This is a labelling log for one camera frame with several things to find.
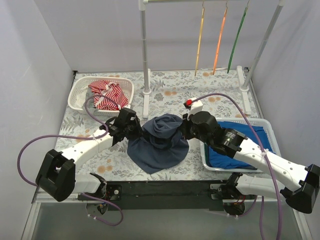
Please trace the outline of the navy blue tank top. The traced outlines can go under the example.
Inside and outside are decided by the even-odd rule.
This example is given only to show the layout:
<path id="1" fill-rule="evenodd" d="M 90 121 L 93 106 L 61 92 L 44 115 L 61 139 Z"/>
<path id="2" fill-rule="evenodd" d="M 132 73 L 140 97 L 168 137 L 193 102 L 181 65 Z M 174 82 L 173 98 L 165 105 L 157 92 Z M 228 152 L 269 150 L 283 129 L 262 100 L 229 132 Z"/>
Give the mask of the navy blue tank top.
<path id="1" fill-rule="evenodd" d="M 189 151 L 179 130 L 182 123 L 181 117 L 169 113 L 152 118 L 142 126 L 142 136 L 128 141 L 127 155 L 150 175 L 178 165 Z"/>

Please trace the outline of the yellow velvet hanger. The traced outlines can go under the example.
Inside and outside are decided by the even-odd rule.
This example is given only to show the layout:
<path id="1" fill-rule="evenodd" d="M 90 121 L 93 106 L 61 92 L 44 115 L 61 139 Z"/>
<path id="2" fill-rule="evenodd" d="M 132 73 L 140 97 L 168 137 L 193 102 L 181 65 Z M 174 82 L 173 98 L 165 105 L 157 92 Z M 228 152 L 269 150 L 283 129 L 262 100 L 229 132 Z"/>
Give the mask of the yellow velvet hanger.
<path id="1" fill-rule="evenodd" d="M 205 1 L 202 2 L 202 12 L 201 12 L 201 19 L 200 19 L 199 35 L 198 35 L 198 43 L 197 43 L 197 51 L 196 51 L 196 61 L 195 61 L 194 76 L 197 75 L 197 71 L 198 71 L 198 67 L 199 67 L 199 59 L 200 59 L 202 35 L 203 35 L 203 28 L 204 28 L 204 18 L 205 18 L 204 2 L 205 2 Z"/>

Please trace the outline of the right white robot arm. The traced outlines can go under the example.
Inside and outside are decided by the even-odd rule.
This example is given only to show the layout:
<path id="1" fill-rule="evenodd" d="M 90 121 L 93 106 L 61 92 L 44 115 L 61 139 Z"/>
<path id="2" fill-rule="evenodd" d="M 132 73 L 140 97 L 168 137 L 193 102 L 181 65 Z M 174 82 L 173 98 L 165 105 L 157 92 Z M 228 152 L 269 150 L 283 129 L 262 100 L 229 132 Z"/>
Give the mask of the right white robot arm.
<path id="1" fill-rule="evenodd" d="M 320 168 L 315 164 L 303 166 L 263 149 L 245 134 L 221 127 L 207 111 L 182 116 L 181 131 L 187 139 L 198 139 L 214 152 L 247 163 L 276 179 L 255 178 L 233 173 L 226 186 L 227 195 L 237 199 L 241 195 L 282 197 L 293 209 L 310 214 L 320 191 Z"/>

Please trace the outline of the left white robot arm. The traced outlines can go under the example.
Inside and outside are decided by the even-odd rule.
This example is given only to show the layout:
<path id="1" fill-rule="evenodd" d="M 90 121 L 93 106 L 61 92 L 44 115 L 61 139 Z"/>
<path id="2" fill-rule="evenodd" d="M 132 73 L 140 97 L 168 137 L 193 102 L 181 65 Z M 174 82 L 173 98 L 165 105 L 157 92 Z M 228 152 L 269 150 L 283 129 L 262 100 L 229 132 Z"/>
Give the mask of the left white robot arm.
<path id="1" fill-rule="evenodd" d="M 137 113 L 123 108 L 117 117 L 100 126 L 89 140 L 83 140 L 62 151 L 48 151 L 35 182 L 57 202 L 64 201 L 71 194 L 82 193 L 95 200 L 104 199 L 107 196 L 107 181 L 102 176 L 76 172 L 98 153 L 112 148 L 124 139 L 138 138 L 142 133 Z"/>

